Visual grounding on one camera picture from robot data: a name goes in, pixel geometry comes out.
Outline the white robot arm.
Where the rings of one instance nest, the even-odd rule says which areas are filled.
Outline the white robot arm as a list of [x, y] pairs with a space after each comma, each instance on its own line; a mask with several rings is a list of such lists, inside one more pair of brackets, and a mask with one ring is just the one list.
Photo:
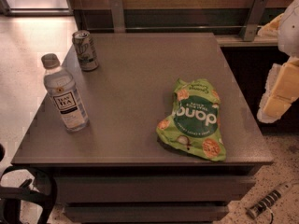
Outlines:
[[274, 63], [269, 70], [257, 112], [258, 121], [273, 123], [299, 98], [299, 0], [293, 0], [267, 27], [278, 31], [278, 50], [289, 56], [283, 65]]

